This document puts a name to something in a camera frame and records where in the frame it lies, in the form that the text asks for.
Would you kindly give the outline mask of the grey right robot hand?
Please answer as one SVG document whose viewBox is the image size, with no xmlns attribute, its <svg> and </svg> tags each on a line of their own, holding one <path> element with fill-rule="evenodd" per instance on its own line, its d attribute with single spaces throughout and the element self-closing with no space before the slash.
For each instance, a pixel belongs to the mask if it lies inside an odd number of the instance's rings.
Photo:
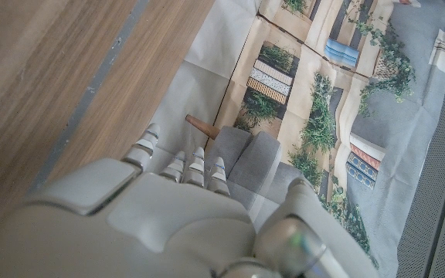
<svg viewBox="0 0 445 278">
<path fill-rule="evenodd" d="M 213 129 L 210 151 L 148 170 L 160 128 L 0 222 L 0 277 L 375 277 L 270 134 Z"/>
</svg>

